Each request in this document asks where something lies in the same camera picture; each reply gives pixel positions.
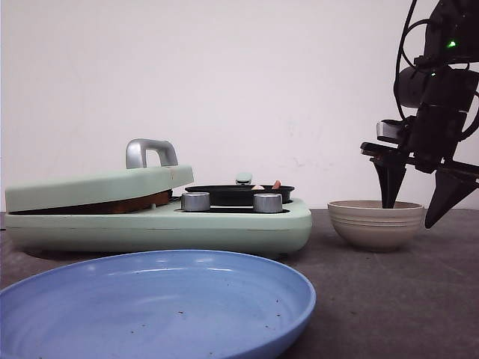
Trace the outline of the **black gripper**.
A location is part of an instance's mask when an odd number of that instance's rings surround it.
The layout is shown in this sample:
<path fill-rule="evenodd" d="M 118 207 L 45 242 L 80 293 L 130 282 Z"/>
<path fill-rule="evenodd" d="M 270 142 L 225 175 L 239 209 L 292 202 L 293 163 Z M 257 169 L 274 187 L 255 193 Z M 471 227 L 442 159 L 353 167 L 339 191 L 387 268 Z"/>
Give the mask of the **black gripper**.
<path fill-rule="evenodd" d="M 478 130 L 478 117 L 463 129 L 467 113 L 455 108 L 424 106 L 409 116 L 408 134 L 402 144 L 388 147 L 364 142 L 361 153 L 370 156 L 376 169 L 384 209 L 392 209 L 406 173 L 406 165 L 432 173 L 436 187 L 424 225 L 430 229 L 450 209 L 478 188 L 478 166 L 454 160 L 458 143 Z"/>

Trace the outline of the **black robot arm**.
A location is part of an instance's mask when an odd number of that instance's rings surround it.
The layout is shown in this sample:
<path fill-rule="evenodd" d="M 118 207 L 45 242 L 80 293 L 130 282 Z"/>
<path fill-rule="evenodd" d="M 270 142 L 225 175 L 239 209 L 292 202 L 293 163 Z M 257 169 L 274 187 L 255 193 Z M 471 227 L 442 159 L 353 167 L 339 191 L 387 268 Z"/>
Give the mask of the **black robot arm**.
<path fill-rule="evenodd" d="M 393 208 L 406 166 L 436 177 L 436 188 L 425 218 L 431 228 L 451 208 L 478 188 L 478 167 L 454 160 L 458 143 L 478 130 L 478 120 L 465 125 L 478 96 L 478 2 L 439 1 L 430 17 L 405 21 L 402 38 L 426 25 L 424 52 L 404 69 L 396 68 L 397 107 L 416 109 L 400 120 L 376 125 L 378 143 L 364 142 L 379 177 L 382 206 Z"/>

